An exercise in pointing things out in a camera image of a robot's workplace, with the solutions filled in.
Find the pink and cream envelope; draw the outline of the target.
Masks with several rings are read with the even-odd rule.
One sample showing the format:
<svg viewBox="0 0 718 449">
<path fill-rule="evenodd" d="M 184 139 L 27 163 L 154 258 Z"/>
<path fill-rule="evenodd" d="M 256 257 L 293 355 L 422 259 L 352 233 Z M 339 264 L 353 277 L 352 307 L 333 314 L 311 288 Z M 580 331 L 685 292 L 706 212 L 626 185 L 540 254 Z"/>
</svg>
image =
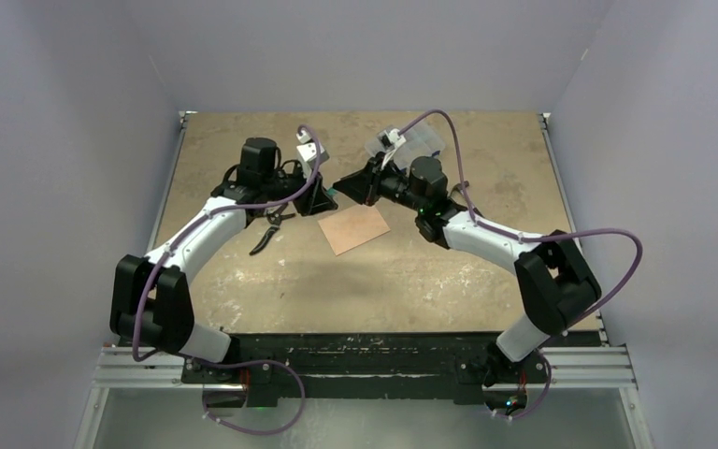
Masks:
<svg viewBox="0 0 718 449">
<path fill-rule="evenodd" d="M 390 231 L 374 206 L 351 206 L 318 221 L 334 255 L 341 255 Z"/>
</svg>

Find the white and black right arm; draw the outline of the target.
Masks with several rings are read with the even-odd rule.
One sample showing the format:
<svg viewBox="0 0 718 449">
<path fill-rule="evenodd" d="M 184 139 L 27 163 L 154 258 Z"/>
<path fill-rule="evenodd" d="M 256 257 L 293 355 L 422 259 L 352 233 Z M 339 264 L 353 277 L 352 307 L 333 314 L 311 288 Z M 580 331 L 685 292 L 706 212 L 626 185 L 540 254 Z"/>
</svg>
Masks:
<svg viewBox="0 0 718 449">
<path fill-rule="evenodd" d="M 520 373 L 528 356 L 580 321 L 601 297 L 596 276 L 567 233 L 520 233 L 480 217 L 451 198 L 448 178 L 433 156 L 419 156 L 401 171 L 377 154 L 333 187 L 361 205 L 385 198 L 414 210 L 426 241 L 475 255 L 515 276 L 524 313 L 489 347 L 487 367 L 494 382 Z"/>
</svg>

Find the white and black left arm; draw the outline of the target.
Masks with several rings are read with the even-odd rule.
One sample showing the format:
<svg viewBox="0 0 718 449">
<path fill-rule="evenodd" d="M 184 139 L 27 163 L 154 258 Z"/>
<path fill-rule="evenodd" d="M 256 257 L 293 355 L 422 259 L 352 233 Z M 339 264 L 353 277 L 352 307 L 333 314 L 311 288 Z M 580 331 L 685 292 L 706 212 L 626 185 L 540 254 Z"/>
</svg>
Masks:
<svg viewBox="0 0 718 449">
<path fill-rule="evenodd" d="M 166 353 L 199 360 L 217 382 L 236 379 L 241 370 L 239 340 L 196 321 L 190 284 L 222 246 L 253 221 L 281 213 L 288 205 L 301 216 L 337 208 L 320 172 L 328 152 L 306 127 L 298 129 L 297 139 L 296 157 L 287 161 L 275 140 L 247 138 L 238 163 L 226 170 L 181 230 L 146 254 L 128 254 L 119 261 L 109 327 L 130 341 L 136 362 Z"/>
</svg>

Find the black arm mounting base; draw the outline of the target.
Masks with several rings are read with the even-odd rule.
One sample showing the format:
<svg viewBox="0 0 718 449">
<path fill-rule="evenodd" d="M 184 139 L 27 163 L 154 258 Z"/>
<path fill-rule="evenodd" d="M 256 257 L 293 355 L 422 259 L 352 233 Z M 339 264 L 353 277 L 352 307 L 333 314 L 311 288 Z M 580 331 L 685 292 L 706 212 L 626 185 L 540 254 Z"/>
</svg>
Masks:
<svg viewBox="0 0 718 449">
<path fill-rule="evenodd" d="M 487 332 L 270 333 L 237 335 L 231 363 L 216 369 L 186 360 L 186 384 L 239 385 L 250 407 L 281 398 L 447 399 L 480 405 L 484 388 L 542 384 L 553 369 L 529 355 L 510 364 Z"/>
</svg>

